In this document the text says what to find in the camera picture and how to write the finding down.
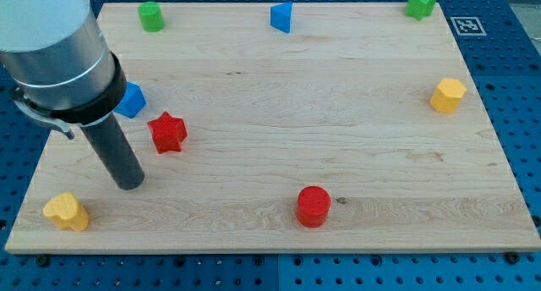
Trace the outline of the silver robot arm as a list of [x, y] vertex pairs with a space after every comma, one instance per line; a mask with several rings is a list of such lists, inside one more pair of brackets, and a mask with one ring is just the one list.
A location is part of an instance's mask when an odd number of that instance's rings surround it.
[[112, 110], [126, 79], [96, 23], [90, 0], [1, 0], [1, 64], [14, 103], [41, 127], [74, 137], [122, 136]]

